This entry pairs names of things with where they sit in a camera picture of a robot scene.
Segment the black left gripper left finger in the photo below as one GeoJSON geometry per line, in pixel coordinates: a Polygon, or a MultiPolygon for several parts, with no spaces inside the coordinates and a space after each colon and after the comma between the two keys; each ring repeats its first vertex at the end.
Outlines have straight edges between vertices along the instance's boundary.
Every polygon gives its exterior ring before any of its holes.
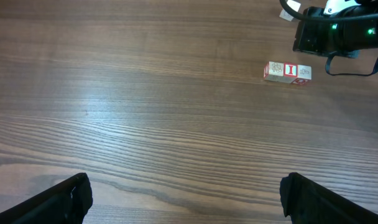
{"type": "Polygon", "coordinates": [[[0,213],[0,224],[82,224],[93,204],[86,173],[74,176],[0,213]]]}

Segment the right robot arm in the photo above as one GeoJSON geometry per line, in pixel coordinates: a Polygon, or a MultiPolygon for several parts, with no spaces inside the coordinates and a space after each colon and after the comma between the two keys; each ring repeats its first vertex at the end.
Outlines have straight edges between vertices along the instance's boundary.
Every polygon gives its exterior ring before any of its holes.
{"type": "MultiPolygon", "coordinates": [[[[295,34],[293,51],[326,57],[328,75],[334,57],[357,58],[378,49],[378,1],[335,1],[331,7],[308,7],[295,34]]],[[[378,58],[368,76],[378,72],[378,58]]]]}

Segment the wooden block red letter side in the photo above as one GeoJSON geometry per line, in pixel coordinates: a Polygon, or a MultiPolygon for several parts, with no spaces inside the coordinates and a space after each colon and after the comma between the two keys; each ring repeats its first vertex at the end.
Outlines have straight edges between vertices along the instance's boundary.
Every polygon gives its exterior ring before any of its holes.
{"type": "Polygon", "coordinates": [[[307,65],[298,65],[297,78],[294,79],[292,84],[304,85],[311,81],[312,70],[310,66],[307,65]]]}

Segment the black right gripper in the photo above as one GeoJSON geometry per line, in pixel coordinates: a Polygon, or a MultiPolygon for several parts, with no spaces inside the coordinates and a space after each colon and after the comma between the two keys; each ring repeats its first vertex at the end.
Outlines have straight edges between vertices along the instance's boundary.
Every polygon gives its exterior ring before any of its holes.
{"type": "Polygon", "coordinates": [[[335,54],[339,57],[357,58],[358,50],[340,50],[334,43],[333,33],[338,31],[337,24],[300,21],[298,23],[293,51],[320,57],[335,54]]]}

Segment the wooden block red letter I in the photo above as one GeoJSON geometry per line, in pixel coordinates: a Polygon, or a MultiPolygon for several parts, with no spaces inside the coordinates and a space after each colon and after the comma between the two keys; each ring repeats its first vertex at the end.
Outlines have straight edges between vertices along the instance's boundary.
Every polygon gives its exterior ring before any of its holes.
{"type": "Polygon", "coordinates": [[[284,63],[283,80],[285,83],[292,83],[298,78],[298,65],[292,63],[284,63]]]}

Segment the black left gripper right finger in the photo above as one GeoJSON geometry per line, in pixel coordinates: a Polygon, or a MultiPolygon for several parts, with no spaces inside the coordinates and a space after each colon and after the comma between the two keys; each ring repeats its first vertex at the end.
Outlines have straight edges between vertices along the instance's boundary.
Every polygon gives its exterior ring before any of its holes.
{"type": "Polygon", "coordinates": [[[279,192],[292,223],[378,223],[378,214],[296,172],[282,178],[279,192]]]}

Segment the wooden block blue side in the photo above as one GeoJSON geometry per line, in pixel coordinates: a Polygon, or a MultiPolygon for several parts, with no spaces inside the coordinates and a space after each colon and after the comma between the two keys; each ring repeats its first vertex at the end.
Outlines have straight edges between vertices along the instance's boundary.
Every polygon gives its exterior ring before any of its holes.
{"type": "Polygon", "coordinates": [[[283,82],[284,64],[273,61],[267,62],[264,67],[264,80],[272,82],[283,82]]]}

